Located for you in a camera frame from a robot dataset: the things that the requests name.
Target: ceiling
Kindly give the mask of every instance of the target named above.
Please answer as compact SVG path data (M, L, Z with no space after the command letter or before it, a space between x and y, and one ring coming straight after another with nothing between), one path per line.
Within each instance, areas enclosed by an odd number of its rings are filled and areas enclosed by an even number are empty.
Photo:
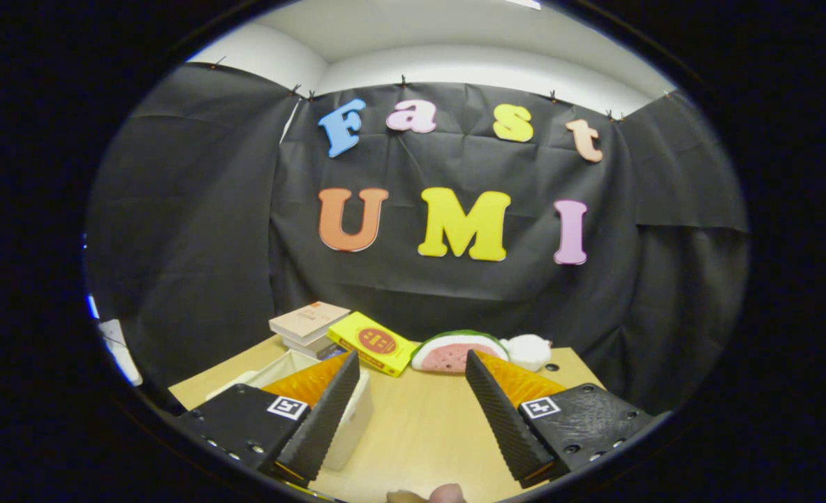
M600 71L649 96L674 85L634 54L549 6L504 0L301 0L257 19L327 63L410 45L486 45Z

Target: pink letter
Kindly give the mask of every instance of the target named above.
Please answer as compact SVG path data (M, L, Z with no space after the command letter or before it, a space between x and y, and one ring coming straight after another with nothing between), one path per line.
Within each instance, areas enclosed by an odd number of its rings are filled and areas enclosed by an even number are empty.
M556 211L562 219L559 251L553 257L556 264L579 265L586 261L583 251L583 214L586 205L579 201L556 201Z
M424 99L409 99L394 105L394 110L400 110L388 115L388 127L397 131L412 129L416 133L431 133L438 124L434 123L434 115L438 108L431 101Z

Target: red circle logo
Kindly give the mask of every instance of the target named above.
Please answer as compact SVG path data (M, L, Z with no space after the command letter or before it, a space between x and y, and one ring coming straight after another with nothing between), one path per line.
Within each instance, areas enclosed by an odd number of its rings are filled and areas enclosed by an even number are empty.
M357 334L363 347L378 354L391 354L397 350L397 342L390 334L378 328L364 328Z

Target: yellow box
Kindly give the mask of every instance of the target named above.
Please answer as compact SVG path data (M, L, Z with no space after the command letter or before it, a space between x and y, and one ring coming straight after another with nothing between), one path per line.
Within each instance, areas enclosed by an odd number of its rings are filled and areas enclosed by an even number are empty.
M400 377L416 347L359 312L330 326L327 335L346 350L356 349L361 360L393 377Z

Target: black backdrop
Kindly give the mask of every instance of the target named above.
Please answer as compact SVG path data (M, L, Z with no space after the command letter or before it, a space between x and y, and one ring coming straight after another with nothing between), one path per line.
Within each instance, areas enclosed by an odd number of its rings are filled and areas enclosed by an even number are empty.
M318 122L352 99L366 103L359 143L329 157ZM437 105L435 131L387 127L407 99ZM503 103L531 112L533 139L496 137L493 108ZM575 149L565 124L577 119L597 130L600 162ZM352 192L350 233L362 217L359 190L390 192L364 251L320 241L318 194L332 187ZM484 191L508 194L505 260L419 255L429 187L451 188L466 211ZM553 261L557 200L588 207L581 265ZM147 388L161 397L267 337L274 313L325 300L411 340L455 328L539 334L656 414L694 391L728 341L747 230L735 170L681 92L610 121L469 84L299 100L266 79L187 64L138 106L107 153L88 213L87 265L101 318L120 319Z

